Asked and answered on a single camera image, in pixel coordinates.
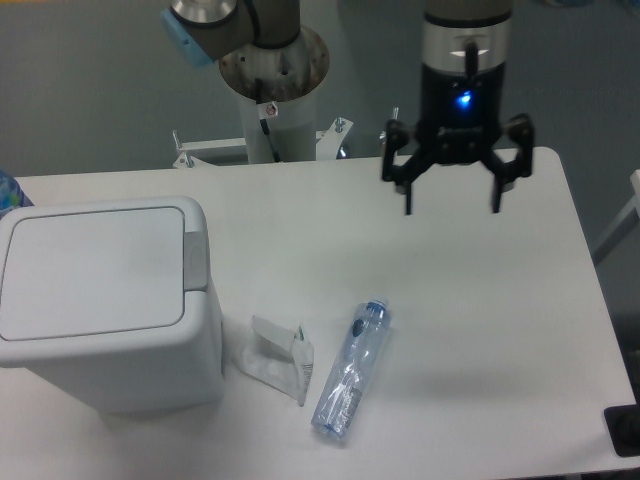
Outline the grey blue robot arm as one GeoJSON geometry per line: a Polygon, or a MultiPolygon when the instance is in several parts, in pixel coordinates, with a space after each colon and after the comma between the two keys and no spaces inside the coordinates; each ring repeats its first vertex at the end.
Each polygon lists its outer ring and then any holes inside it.
{"type": "MultiPolygon", "coordinates": [[[[491,208],[533,171],[526,114],[499,120],[513,4],[428,1],[424,7],[420,118],[385,124],[381,178],[407,200],[434,165],[482,163],[494,176],[491,208]]],[[[303,39],[297,1],[173,1],[161,13],[196,57],[220,61],[251,45],[282,60],[303,39]]]]}

